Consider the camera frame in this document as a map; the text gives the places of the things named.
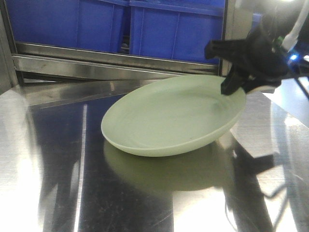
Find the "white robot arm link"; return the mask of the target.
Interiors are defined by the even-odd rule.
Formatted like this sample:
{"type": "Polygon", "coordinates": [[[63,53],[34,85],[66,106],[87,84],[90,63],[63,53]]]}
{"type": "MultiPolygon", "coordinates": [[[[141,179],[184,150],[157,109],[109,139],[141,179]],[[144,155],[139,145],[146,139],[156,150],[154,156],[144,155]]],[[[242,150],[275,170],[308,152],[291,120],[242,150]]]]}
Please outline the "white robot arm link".
{"type": "Polygon", "coordinates": [[[287,52],[290,52],[297,44],[299,34],[305,24],[308,15],[309,15],[309,1],[305,0],[292,30],[284,37],[282,41],[281,46],[287,52]]]}

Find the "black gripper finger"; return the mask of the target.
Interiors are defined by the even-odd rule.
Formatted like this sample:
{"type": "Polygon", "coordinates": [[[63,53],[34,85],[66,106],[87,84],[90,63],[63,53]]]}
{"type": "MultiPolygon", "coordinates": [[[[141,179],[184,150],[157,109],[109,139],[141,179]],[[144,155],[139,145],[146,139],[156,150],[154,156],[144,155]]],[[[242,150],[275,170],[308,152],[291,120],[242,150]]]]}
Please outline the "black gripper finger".
{"type": "Polygon", "coordinates": [[[242,87],[249,77],[244,70],[230,70],[225,80],[221,83],[221,94],[231,95],[242,87]]]}
{"type": "Polygon", "coordinates": [[[210,40],[204,49],[206,59],[230,59],[242,53],[246,44],[245,39],[237,40],[210,40]]]}

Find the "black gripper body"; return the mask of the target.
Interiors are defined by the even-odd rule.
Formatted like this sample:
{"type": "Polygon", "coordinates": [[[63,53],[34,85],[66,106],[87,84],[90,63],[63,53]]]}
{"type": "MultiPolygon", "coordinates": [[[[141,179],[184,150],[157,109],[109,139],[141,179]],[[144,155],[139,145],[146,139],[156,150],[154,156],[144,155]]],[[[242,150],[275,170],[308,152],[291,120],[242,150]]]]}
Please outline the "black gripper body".
{"type": "Polygon", "coordinates": [[[285,59],[273,48],[272,37],[259,24],[241,41],[231,70],[231,92],[275,89],[288,73],[285,59]]]}

